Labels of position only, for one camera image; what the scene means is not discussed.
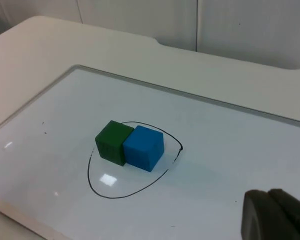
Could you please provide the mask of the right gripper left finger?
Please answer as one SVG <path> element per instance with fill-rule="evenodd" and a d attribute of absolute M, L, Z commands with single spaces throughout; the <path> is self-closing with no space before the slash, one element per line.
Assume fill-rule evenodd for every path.
<path fill-rule="evenodd" d="M 243 240 L 300 240 L 300 233 L 267 192 L 249 190 L 244 194 L 241 237 Z"/>

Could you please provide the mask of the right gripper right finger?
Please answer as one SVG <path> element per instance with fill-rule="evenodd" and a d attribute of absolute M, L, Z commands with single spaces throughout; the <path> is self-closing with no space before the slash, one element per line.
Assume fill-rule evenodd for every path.
<path fill-rule="evenodd" d="M 300 200 L 282 189 L 271 189 L 268 194 L 277 202 L 282 211 L 300 234 Z"/>

